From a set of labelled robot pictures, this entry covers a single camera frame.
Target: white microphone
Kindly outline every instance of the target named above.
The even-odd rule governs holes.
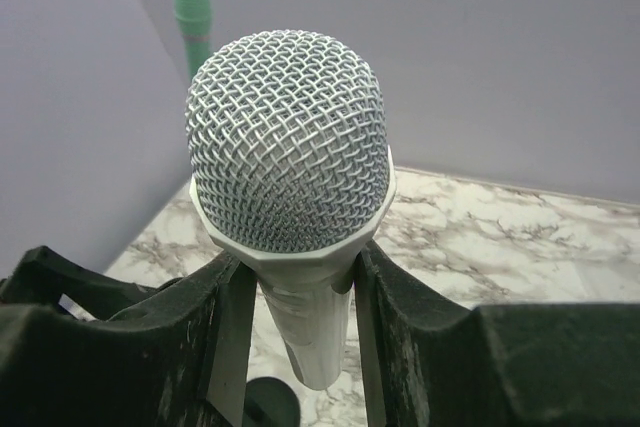
[[[256,272],[298,380],[329,387],[353,262],[395,194],[374,72],[325,35],[249,35],[198,70],[186,128],[209,235]]]

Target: metal mesh grille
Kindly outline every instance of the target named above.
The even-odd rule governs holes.
[[[331,37],[274,31],[226,45],[194,77],[186,118],[200,204],[246,247],[327,247],[364,226],[384,200],[378,81]]]

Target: background wall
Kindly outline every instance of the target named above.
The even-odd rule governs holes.
[[[186,93],[138,0],[1,0],[0,277],[103,270],[189,175]]]
[[[170,0],[141,0],[187,83]],[[640,202],[640,0],[213,0],[217,48],[333,35],[376,70],[399,165]]]

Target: black circular disc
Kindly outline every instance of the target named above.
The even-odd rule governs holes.
[[[300,427],[300,402],[280,379],[259,377],[247,383],[243,427]]]

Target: marble countertop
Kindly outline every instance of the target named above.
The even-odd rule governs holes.
[[[398,170],[376,240],[401,267],[466,307],[503,302],[640,301],[640,206],[561,197]],[[157,286],[192,273],[220,249],[183,188],[107,271]],[[315,392],[293,374],[258,291],[249,378],[274,376],[297,393],[304,426],[364,426],[352,304],[345,369]]]

